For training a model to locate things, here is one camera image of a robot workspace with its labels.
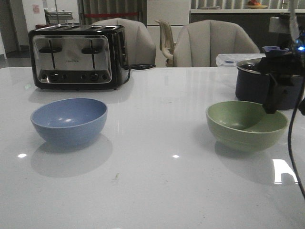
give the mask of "plastic chair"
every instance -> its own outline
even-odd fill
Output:
[[[155,63],[157,48],[143,23],[123,18],[113,18],[97,21],[93,25],[124,26],[129,65]]]
[[[174,67],[173,61],[173,51],[175,49],[175,44],[173,42],[173,33],[171,25],[168,21],[159,19],[155,20],[160,25],[160,50],[163,55],[167,58],[166,66]]]
[[[175,67],[216,67],[221,53],[259,53],[259,48],[239,25],[204,20],[182,28],[173,58]]]

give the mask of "pot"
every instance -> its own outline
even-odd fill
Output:
[[[238,75],[235,95],[239,100],[264,104],[269,90],[270,76],[261,75],[257,70],[259,59],[240,61],[237,63]],[[286,87],[286,96],[278,105],[278,110],[295,107],[302,86],[302,77],[292,76],[293,86]]]

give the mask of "stainless steel toaster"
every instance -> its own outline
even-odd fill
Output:
[[[128,77],[124,27],[54,25],[29,32],[41,89],[116,89]]]

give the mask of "chair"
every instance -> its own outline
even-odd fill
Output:
[[[143,23],[128,19],[113,18],[97,21],[93,25],[124,26],[129,65],[155,63],[157,48]]]
[[[160,25],[160,50],[163,55],[167,58],[166,66],[174,67],[173,51],[175,49],[173,42],[173,33],[171,25],[168,21],[159,19],[155,20]]]
[[[239,25],[204,20],[182,28],[173,58],[175,67],[216,67],[221,53],[259,53],[259,48]]]

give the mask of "black cable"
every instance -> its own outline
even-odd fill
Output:
[[[302,192],[303,198],[305,200],[305,190],[304,190],[304,187],[302,185],[299,173],[298,173],[297,168],[296,168],[295,159],[294,159],[293,152],[292,152],[292,147],[291,147],[292,128],[293,128],[293,125],[294,125],[295,115],[296,115],[298,106],[299,106],[299,104],[300,104],[300,102],[301,102],[301,100],[303,98],[304,89],[305,89],[305,76],[303,76],[301,91],[300,91],[299,96],[297,98],[297,102],[295,104],[295,108],[293,110],[293,113],[292,113],[292,116],[291,116],[291,120],[290,120],[290,124],[289,124],[289,130],[288,130],[288,151],[289,151],[289,156],[290,156],[291,164],[292,164],[293,170],[295,172],[296,179],[298,181],[298,185],[300,187],[300,190]]]
[[[132,69],[145,70],[145,69],[150,69],[150,68],[154,68],[154,67],[156,67],[155,64],[147,64],[147,63],[137,63],[137,64],[129,65],[127,79],[125,80],[124,83],[127,83],[129,81]]]

